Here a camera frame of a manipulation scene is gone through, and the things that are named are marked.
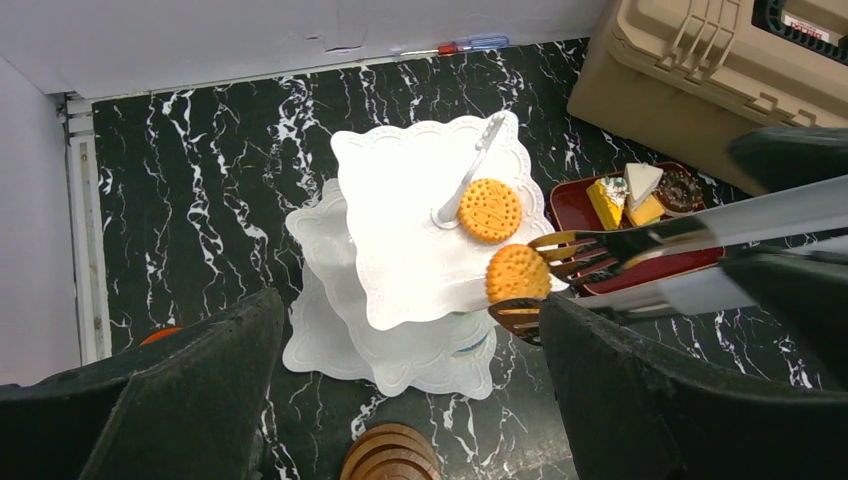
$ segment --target white cake slice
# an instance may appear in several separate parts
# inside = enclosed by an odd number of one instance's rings
[[[628,163],[624,166],[624,179],[630,191],[627,193],[627,205],[635,210],[648,198],[662,177],[662,169],[644,163]]]

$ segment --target red plate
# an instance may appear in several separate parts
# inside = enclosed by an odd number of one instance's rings
[[[682,165],[675,162],[658,163],[656,167],[663,170],[684,171]],[[606,176],[619,176],[623,172],[613,173]],[[554,221],[560,230],[596,230],[603,231],[601,220],[592,208],[592,202],[586,195],[586,189],[595,180],[602,177],[584,178],[575,182],[561,183],[551,191],[548,203],[553,213]],[[704,204],[698,205],[696,210],[703,210]],[[630,221],[625,216],[621,219],[621,228],[631,227]],[[625,270],[620,275],[589,283],[583,286],[585,293],[590,295],[603,295],[621,290],[623,288],[635,287],[647,282],[653,282],[667,277],[673,277],[683,273],[700,270],[715,265],[719,257],[724,256],[724,248],[710,248],[698,252],[680,253],[666,257],[654,258]]]

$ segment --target tongs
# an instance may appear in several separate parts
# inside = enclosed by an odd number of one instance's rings
[[[848,175],[638,228],[556,232],[533,240],[529,246],[548,262],[554,276],[580,285],[664,255],[846,226]],[[535,343],[538,322],[532,317],[540,301],[506,300],[490,306],[489,312],[498,323]]]

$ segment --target marble surface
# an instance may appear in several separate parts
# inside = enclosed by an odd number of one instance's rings
[[[296,298],[302,257],[283,221],[314,205],[336,176],[329,139],[337,130],[509,109],[545,193],[629,161],[666,160],[567,114],[585,53],[586,41],[575,40],[95,104],[115,353],[263,287]],[[742,198],[702,179],[710,205]],[[637,330],[750,375],[809,388],[826,382],[759,309]],[[261,422],[276,459],[266,473],[334,478],[357,435],[400,421],[432,439],[452,480],[576,478],[542,352],[499,328],[491,367],[495,391],[474,401],[415,390],[386,399],[367,382],[294,374],[281,363]]]

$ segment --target orange biscuit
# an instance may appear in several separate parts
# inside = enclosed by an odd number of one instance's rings
[[[485,243],[506,241],[521,225],[521,215],[518,195],[492,178],[473,181],[459,202],[459,223]]]
[[[551,292],[550,268],[527,245],[507,245],[495,253],[486,269],[490,303],[519,297],[545,297]]]

